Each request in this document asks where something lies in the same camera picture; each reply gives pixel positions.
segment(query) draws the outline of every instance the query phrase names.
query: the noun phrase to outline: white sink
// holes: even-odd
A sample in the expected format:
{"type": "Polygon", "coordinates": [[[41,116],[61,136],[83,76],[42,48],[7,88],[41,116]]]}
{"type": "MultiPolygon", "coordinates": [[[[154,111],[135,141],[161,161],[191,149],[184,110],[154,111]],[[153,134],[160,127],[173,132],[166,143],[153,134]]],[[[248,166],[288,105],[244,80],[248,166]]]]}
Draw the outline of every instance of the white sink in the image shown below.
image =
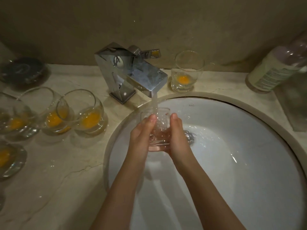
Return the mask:
{"type": "MultiPolygon", "coordinates": [[[[176,112],[184,129],[194,134],[194,155],[247,230],[303,228],[304,174],[288,145],[265,123],[240,108],[209,99],[176,98],[159,106],[176,112]]],[[[114,143],[109,185],[139,120],[136,115],[114,143]]],[[[202,229],[189,191],[164,152],[148,154],[131,229],[202,229]]]]}

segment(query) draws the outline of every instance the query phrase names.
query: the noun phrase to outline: chrome faucet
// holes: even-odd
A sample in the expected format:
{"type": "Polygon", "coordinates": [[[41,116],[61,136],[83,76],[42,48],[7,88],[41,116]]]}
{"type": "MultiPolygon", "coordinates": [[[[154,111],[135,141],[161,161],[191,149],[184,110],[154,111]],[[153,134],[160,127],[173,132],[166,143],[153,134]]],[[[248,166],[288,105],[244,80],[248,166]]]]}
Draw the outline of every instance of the chrome faucet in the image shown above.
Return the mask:
{"type": "Polygon", "coordinates": [[[95,53],[110,95],[121,104],[135,94],[134,87],[152,97],[166,84],[167,74],[144,60],[159,57],[159,49],[141,51],[135,45],[125,49],[115,42],[95,53]]]}

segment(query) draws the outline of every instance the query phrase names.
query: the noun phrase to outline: soap bottle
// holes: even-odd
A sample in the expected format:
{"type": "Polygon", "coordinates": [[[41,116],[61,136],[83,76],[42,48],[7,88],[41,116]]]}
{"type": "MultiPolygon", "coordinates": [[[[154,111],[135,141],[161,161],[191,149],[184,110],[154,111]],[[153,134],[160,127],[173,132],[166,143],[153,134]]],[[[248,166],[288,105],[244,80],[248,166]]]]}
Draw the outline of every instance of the soap bottle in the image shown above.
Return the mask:
{"type": "Polygon", "coordinates": [[[245,83],[257,93],[268,93],[307,65],[307,34],[287,46],[277,46],[246,76],[245,83]]]}

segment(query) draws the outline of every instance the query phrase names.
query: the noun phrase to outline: countertop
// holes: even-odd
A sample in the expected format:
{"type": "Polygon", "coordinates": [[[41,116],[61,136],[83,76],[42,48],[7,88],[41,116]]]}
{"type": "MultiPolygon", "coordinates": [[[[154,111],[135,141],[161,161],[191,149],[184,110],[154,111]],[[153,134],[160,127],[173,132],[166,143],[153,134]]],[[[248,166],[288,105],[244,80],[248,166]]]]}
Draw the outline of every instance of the countertop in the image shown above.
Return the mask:
{"type": "MultiPolygon", "coordinates": [[[[105,169],[112,144],[130,114],[150,101],[139,91],[124,105],[109,96],[97,66],[49,65],[44,86],[59,94],[88,89],[101,100],[108,116],[103,134],[81,138],[74,131],[48,136],[42,131],[25,142],[27,163],[14,177],[1,182],[6,202],[0,212],[3,230],[88,229],[106,195],[105,169]]],[[[294,132],[275,94],[257,94],[245,85],[246,73],[203,72],[194,90],[179,94],[165,85],[159,100],[199,96],[236,105],[270,125],[290,145],[307,171],[307,133],[294,132]]],[[[19,96],[5,88],[3,92],[19,96]]]]}

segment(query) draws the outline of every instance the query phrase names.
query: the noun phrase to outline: person's left hand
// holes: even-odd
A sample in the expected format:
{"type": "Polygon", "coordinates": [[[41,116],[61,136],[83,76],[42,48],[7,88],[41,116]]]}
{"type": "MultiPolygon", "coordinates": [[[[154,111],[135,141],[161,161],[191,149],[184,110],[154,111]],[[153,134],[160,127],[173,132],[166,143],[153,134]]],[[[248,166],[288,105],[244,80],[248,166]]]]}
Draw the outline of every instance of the person's left hand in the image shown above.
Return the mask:
{"type": "Polygon", "coordinates": [[[144,118],[142,122],[131,131],[126,158],[145,162],[148,154],[149,136],[154,129],[155,123],[156,116],[152,114],[148,118],[144,118]]]}

